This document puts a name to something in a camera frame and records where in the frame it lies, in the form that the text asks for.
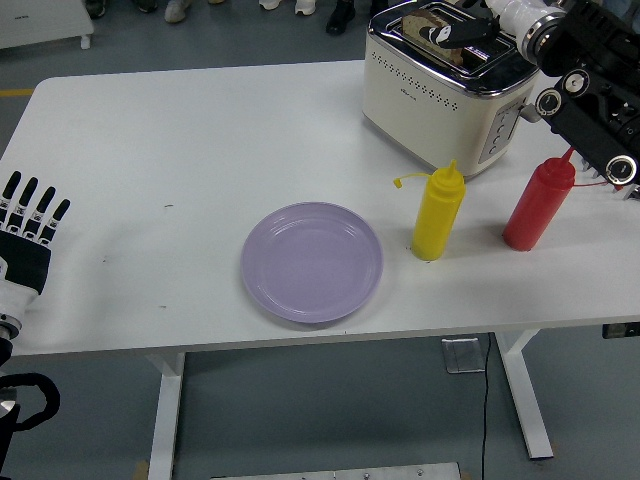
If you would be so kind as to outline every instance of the shoe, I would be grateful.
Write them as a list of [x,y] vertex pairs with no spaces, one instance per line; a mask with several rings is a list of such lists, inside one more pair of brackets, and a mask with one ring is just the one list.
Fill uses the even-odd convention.
[[138,10],[144,13],[154,12],[158,8],[158,2],[156,0],[133,0],[138,6]]
[[301,13],[303,15],[311,15],[316,11],[316,0],[298,0],[296,2],[296,15]]
[[389,8],[389,0],[371,0],[369,16],[373,18],[380,12],[384,12],[387,8]]
[[100,18],[107,11],[107,0],[87,0],[85,7],[89,17]]
[[191,5],[191,0],[169,0],[164,11],[164,19],[167,23],[179,23],[187,17],[184,11]]
[[349,23],[356,16],[356,9],[352,2],[338,0],[336,9],[327,22],[326,31],[329,35],[341,35],[347,29]]
[[278,8],[280,0],[258,0],[258,3],[265,10],[273,10],[274,8]]

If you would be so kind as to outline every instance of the table top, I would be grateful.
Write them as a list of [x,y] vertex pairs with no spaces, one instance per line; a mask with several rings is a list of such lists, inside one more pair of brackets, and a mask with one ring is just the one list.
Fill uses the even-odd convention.
[[[49,79],[0,162],[72,205],[14,356],[160,353],[630,321],[640,205],[571,192],[531,252],[501,233],[533,169],[566,143],[521,122],[467,183],[444,256],[409,250],[425,170],[362,114],[364,62]],[[590,176],[580,177],[589,183]],[[384,271],[373,298],[305,325],[258,306],[240,255],[265,216],[298,202],[362,216]]]

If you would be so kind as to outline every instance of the purple plate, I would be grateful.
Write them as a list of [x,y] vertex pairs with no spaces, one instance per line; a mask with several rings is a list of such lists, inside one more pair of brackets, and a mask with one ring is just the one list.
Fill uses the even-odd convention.
[[302,323],[336,320],[371,298],[382,276],[382,246],[346,208],[299,203],[263,219],[242,250],[242,278],[269,312]]

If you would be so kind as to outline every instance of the yellow squeeze bottle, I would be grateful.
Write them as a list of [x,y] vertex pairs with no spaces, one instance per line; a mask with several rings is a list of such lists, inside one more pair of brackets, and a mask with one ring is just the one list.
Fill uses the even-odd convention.
[[453,228],[453,222],[464,198],[464,177],[456,169],[456,161],[437,169],[432,175],[415,173],[396,178],[393,183],[401,188],[400,180],[406,177],[429,177],[422,195],[416,226],[413,230],[411,251],[420,260],[437,260],[444,253]]

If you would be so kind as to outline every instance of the red squeeze bottle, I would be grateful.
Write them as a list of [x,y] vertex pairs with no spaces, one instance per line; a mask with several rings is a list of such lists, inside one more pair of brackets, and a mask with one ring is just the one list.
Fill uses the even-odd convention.
[[531,175],[502,233],[514,250],[531,250],[567,198],[576,177],[576,169],[569,163],[572,153],[570,148],[562,158],[547,159]]

